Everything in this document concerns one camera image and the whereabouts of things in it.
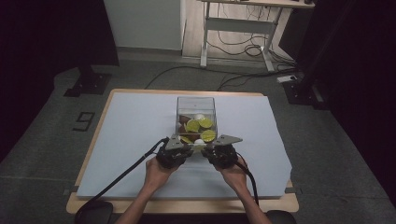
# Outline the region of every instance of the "white wall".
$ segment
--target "white wall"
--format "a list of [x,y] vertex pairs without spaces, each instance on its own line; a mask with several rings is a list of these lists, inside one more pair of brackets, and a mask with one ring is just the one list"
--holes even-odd
[[117,47],[181,50],[185,0],[105,0]]

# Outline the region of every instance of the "black backdrop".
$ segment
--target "black backdrop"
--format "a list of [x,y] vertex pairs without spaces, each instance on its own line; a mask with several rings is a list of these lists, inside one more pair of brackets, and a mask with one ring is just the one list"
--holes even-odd
[[62,71],[119,65],[103,0],[0,1],[0,161],[25,132]]
[[396,11],[391,0],[318,0],[296,56],[396,204]]

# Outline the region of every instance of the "gray carpet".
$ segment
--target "gray carpet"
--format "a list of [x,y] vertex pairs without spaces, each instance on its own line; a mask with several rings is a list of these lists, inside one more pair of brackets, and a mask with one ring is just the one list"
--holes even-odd
[[[109,92],[144,89],[161,71],[181,65],[197,66],[126,60],[120,61],[120,67],[96,66],[96,71],[113,75],[106,92],[78,98],[63,97],[76,82],[77,70],[58,75],[48,102],[0,164],[0,224],[72,223],[73,216],[65,210],[69,192]],[[209,65],[208,69],[262,70],[222,65]],[[175,69],[158,77],[149,89],[215,91],[223,77],[222,73]],[[261,92],[269,97],[293,166],[291,180],[300,189],[300,210],[293,214],[298,223],[396,223],[396,210],[385,191],[330,111],[290,105],[276,76],[253,78],[223,90]],[[87,132],[73,131],[83,125],[76,122],[80,112],[95,113]]]

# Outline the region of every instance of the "desk leg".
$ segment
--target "desk leg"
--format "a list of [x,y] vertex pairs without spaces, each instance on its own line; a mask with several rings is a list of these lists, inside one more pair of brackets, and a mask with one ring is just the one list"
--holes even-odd
[[206,67],[206,60],[207,60],[207,26],[206,21],[209,20],[209,10],[210,10],[210,3],[207,3],[206,7],[206,16],[205,16],[205,30],[204,30],[204,43],[202,44],[201,49],[201,67]]
[[282,14],[282,9],[283,9],[283,7],[280,7],[279,10],[277,11],[276,18],[273,21],[273,26],[271,28],[271,33],[268,36],[265,46],[262,47],[262,57],[264,58],[265,65],[267,66],[268,72],[275,72],[275,69],[274,69],[274,67],[272,65],[272,61],[271,61],[272,57],[269,54],[268,50],[270,49],[272,41],[274,39],[276,27],[277,27],[277,24],[279,23],[280,15]]

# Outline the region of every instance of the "clear plastic container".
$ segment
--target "clear plastic container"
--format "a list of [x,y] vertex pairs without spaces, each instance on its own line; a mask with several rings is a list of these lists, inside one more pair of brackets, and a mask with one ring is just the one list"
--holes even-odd
[[218,137],[215,99],[213,97],[177,97],[176,134],[185,144],[199,146]]

